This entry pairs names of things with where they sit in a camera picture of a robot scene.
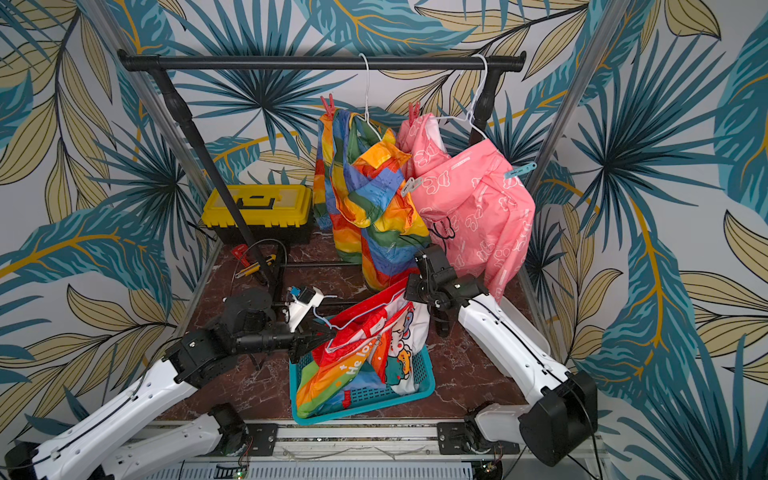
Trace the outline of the red clothespin on pink jacket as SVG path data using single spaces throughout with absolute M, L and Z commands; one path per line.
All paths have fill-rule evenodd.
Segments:
M 412 125 L 421 114 L 421 105 L 419 101 L 408 104 L 408 125 Z

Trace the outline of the yellow black toolbox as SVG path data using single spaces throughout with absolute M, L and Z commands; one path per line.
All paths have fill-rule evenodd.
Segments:
M 256 240 L 276 239 L 307 244 L 313 230 L 312 192 L 303 185 L 230 185 L 228 190 Z M 214 191 L 206 202 L 202 223 L 224 244 L 245 244 L 240 229 Z

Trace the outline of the pink hooded jacket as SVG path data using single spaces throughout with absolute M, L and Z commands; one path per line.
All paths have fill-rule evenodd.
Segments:
M 396 145 L 411 155 L 406 181 L 422 179 L 409 195 L 432 241 L 458 275 L 482 276 L 500 300 L 524 264 L 535 216 L 523 182 L 505 178 L 513 167 L 489 139 L 448 153 L 432 114 L 403 121 Z

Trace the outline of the teal clothespin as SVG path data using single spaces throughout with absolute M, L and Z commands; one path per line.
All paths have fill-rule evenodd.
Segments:
M 537 168 L 536 162 L 529 162 L 524 165 L 516 166 L 512 170 L 505 173 L 506 179 L 512 179 L 517 178 L 521 176 L 525 176 L 533 171 L 535 171 Z

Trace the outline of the red rainbow kids jacket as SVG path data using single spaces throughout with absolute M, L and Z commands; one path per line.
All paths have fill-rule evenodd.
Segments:
M 407 281 L 403 278 L 330 318 L 340 325 L 364 308 L 384 306 L 393 323 L 388 331 L 357 347 L 327 352 L 326 343 L 309 353 L 312 360 L 301 370 L 296 395 L 299 417 L 318 413 L 335 395 L 344 395 L 343 406 L 349 407 L 350 392 L 345 388 L 358 389 L 359 384 L 362 388 L 388 385 L 399 395 L 416 392 L 413 359 L 427 349 L 430 316 L 425 304 L 404 298 Z

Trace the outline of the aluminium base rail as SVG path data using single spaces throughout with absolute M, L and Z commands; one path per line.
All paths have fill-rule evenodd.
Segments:
M 521 444 L 471 447 L 460 421 L 246 424 L 240 450 L 214 451 L 199 423 L 153 422 L 102 464 L 109 479 L 615 479 L 601 439 L 548 467 Z

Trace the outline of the red clothespin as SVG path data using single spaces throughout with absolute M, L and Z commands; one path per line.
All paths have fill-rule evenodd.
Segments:
M 412 125 L 421 114 L 421 105 L 419 101 L 408 104 L 408 125 Z
M 324 109 L 324 117 L 328 120 L 333 120 L 336 114 L 336 106 L 333 94 L 329 93 L 327 97 L 321 96 L 320 100 Z

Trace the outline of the rainbow striped jacket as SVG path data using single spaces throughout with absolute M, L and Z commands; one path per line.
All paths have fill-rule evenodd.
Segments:
M 313 184 L 317 224 L 332 232 L 344 262 L 360 264 L 367 286 L 380 291 L 415 267 L 431 243 L 409 194 L 404 167 L 411 156 L 395 134 L 372 128 L 358 113 L 337 109 L 317 122 Z

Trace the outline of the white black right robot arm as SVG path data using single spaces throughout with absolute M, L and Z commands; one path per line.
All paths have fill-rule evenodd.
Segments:
M 597 386 L 555 360 L 539 332 L 483 281 L 459 276 L 445 252 L 432 245 L 415 256 L 406 299 L 427 306 L 436 323 L 456 320 L 493 365 L 522 392 L 522 405 L 484 404 L 463 422 L 465 448 L 485 451 L 515 444 L 553 467 L 598 430 Z

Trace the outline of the light blue wire hanger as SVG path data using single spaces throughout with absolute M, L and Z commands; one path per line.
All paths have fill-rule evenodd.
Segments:
M 393 323 L 384 306 L 364 308 L 361 313 L 353 314 L 351 318 L 342 320 L 340 325 L 319 315 L 316 307 L 312 309 L 312 313 L 316 321 L 330 328 L 331 332 L 335 334 L 335 337 L 327 342 L 325 347 L 327 352 L 357 347 L 363 341 L 388 331 Z

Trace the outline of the red handled tool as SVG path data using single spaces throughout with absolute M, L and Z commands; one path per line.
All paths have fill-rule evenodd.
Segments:
M 235 276 L 235 273 L 245 267 L 248 267 L 249 265 L 252 265 L 253 263 L 258 263 L 256 261 L 251 261 L 248 259 L 248 253 L 250 251 L 250 247 L 246 244 L 241 244 L 236 246 L 232 249 L 232 254 L 234 258 L 237 260 L 237 266 L 233 275 L 233 278 Z

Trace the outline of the grey clothespin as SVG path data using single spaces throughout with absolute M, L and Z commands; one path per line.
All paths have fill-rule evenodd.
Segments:
M 421 178 L 409 178 L 404 186 L 401 188 L 401 196 L 405 197 L 408 194 L 411 194 L 413 191 L 415 191 L 420 185 L 422 184 Z

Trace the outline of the teal plastic basket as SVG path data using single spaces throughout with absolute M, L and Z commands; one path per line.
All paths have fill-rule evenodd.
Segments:
M 297 364 L 289 364 L 289 392 L 292 402 L 292 416 L 295 422 L 302 426 L 340 420 L 400 404 L 415 402 L 429 397 L 436 388 L 429 351 L 424 348 L 413 359 L 414 378 L 417 386 L 415 393 L 399 395 L 388 385 L 384 385 L 382 388 L 362 388 L 361 384 L 359 384 L 358 389 L 345 388 L 345 391 L 350 392 L 351 404 L 349 407 L 343 406 L 344 395 L 335 395 L 320 408 L 318 413 L 313 413 L 307 418 L 301 418 L 297 413 L 296 395 L 299 390 L 301 370 L 311 360 L 312 356 L 307 354 Z

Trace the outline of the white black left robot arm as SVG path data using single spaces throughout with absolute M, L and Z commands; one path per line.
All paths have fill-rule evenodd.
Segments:
M 229 404 L 143 441 L 133 436 L 160 414 L 234 369 L 246 355 L 288 353 L 297 362 L 333 331 L 306 316 L 324 296 L 317 288 L 292 288 L 279 319 L 268 292 L 231 296 L 204 327 L 173 341 L 162 357 L 123 392 L 59 435 L 40 444 L 20 442 L 5 455 L 10 479 L 141 479 L 175 462 L 209 453 L 236 454 L 247 447 L 247 426 Z

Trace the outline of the yellow handled tool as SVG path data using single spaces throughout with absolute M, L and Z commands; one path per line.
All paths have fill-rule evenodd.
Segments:
M 266 264 L 268 266 L 272 266 L 274 262 L 276 261 L 277 256 L 275 254 L 272 254 L 266 258 Z M 235 273 L 234 278 L 240 279 L 243 277 L 247 277 L 250 275 L 253 275 L 261 270 L 261 265 L 258 263 L 253 263 L 252 265 L 249 265 L 248 267 L 245 267 Z

